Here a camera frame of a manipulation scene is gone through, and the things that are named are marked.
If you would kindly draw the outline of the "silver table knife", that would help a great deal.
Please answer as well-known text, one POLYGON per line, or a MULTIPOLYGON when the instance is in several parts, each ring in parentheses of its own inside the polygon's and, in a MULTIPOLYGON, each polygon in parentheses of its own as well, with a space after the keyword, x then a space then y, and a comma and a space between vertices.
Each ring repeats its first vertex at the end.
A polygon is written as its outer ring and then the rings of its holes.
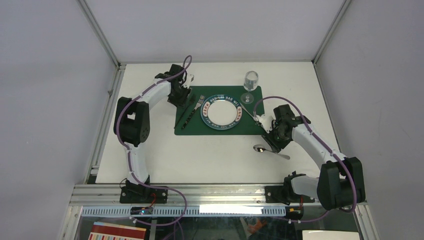
POLYGON ((258 121, 258 119, 255 116, 253 116, 253 114, 250 113, 242 103, 240 103, 240 106, 252 118, 252 120, 255 122, 256 125, 258 125, 258 126, 261 125, 261 123, 258 121))

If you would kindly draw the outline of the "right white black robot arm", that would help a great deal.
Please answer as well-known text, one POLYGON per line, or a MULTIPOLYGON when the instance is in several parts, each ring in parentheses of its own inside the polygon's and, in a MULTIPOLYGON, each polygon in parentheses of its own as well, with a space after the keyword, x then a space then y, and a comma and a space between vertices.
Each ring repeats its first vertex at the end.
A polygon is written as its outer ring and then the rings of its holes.
POLYGON ((319 169, 318 177, 293 172, 286 176, 271 196, 284 204, 300 202, 303 197, 318 200, 325 210, 354 207, 366 200, 363 166, 357 157, 347 157, 330 147, 304 115, 295 115, 288 104, 273 110, 273 116, 257 115, 262 138, 279 153, 291 142, 300 145, 319 169))

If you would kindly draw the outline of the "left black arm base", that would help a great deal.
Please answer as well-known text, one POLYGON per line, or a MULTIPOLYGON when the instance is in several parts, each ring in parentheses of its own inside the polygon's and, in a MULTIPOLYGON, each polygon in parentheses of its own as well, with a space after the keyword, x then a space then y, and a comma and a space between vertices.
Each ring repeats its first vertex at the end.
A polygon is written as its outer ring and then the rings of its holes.
POLYGON ((121 204, 166 204, 168 190, 145 187, 142 185, 124 186, 119 198, 121 204))

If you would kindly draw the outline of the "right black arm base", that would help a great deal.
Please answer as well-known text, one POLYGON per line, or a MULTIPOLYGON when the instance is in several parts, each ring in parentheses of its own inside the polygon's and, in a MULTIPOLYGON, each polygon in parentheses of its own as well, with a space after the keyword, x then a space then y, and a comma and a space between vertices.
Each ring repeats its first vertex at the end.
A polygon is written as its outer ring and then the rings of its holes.
POLYGON ((288 187, 283 185, 267 185, 264 187, 265 202, 267 204, 282 203, 285 205, 314 203, 316 200, 313 197, 299 195, 290 192, 288 187))

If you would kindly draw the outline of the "white plate teal rim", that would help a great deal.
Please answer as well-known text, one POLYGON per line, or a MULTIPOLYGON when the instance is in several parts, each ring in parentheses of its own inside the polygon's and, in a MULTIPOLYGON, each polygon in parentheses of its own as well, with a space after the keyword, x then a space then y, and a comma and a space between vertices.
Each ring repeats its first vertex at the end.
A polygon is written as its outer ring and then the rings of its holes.
POLYGON ((238 99, 228 94, 208 97, 201 105, 200 117, 211 129, 224 131, 234 128, 243 116, 238 99))

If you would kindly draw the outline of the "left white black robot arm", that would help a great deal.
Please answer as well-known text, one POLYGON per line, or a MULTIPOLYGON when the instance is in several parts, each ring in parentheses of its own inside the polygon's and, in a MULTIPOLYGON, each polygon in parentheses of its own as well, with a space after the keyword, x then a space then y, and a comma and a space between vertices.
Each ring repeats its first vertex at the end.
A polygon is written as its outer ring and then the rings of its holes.
POLYGON ((120 97, 117 101, 113 131, 126 152, 128 175, 125 182, 126 195, 138 203, 145 203, 154 195, 149 187, 150 174, 146 166, 145 142, 150 132, 150 111, 162 99, 183 107, 190 96, 187 69, 172 64, 169 71, 159 73, 153 83, 137 96, 120 97))

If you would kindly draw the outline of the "silver fork dark handle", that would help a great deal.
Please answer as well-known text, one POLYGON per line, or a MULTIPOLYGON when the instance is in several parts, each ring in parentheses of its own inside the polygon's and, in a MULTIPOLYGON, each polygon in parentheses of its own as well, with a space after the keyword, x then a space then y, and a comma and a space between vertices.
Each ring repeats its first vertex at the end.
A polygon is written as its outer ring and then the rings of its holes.
POLYGON ((191 113, 189 114, 187 119, 185 120, 184 124, 182 125, 181 130, 186 128, 186 126, 189 124, 192 117, 195 115, 197 109, 203 104, 204 100, 205 100, 205 96, 202 94, 199 97, 198 102, 196 103, 195 107, 193 108, 193 110, 191 111, 191 113))

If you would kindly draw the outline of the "clear drinking glass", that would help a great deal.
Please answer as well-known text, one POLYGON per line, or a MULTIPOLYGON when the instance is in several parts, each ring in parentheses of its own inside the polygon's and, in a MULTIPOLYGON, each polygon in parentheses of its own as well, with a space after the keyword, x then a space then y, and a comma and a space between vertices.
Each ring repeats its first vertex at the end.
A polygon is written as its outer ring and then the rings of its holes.
POLYGON ((251 92, 257 88, 258 82, 259 74, 256 71, 251 70, 245 74, 243 87, 246 92, 241 95, 241 101, 244 104, 251 104, 254 101, 254 96, 251 92))

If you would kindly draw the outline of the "dark green placemat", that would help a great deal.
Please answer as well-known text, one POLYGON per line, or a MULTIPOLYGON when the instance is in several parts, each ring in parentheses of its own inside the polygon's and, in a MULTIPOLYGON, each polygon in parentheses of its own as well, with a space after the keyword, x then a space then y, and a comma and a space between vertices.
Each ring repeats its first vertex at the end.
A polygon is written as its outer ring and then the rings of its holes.
MULTIPOLYGON (((189 105, 180 106, 176 110, 175 115, 175 124, 174 134, 177 136, 227 136, 227 135, 261 135, 264 130, 259 125, 256 125, 252 118, 243 111, 240 122, 233 128, 228 130, 215 130, 208 127, 201 119, 201 108, 198 108, 188 125, 185 129, 181 130, 182 125, 185 120, 190 115, 191 111, 194 109, 196 103, 198 102, 201 95, 204 95, 205 98, 209 98, 213 95, 230 95, 235 97, 237 100, 240 99, 241 95, 244 94, 246 90, 243 86, 240 85, 209 85, 209 86, 193 86, 191 88, 190 99, 193 101, 188 101, 189 105)), ((254 100, 250 104, 244 104, 247 110, 252 114, 254 106, 257 100, 263 98, 262 89, 258 86, 254 91, 251 92, 254 97, 254 100)))

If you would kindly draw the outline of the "silver spoon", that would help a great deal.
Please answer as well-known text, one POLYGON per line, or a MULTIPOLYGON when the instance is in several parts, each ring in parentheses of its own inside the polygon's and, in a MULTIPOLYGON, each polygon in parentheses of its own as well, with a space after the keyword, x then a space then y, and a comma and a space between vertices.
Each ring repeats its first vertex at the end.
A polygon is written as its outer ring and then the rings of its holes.
POLYGON ((291 159, 291 157, 290 157, 289 155, 280 154, 280 153, 278 153, 278 152, 275 152, 275 151, 272 151, 272 150, 266 149, 263 145, 260 145, 260 144, 254 145, 252 148, 253 148, 256 152, 259 152, 259 153, 269 152, 269 153, 273 153, 273 154, 275 154, 275 155, 277 155, 277 156, 279 156, 279 157, 281 157, 281 158, 284 158, 284 159, 286 159, 286 160, 290 160, 290 159, 291 159))

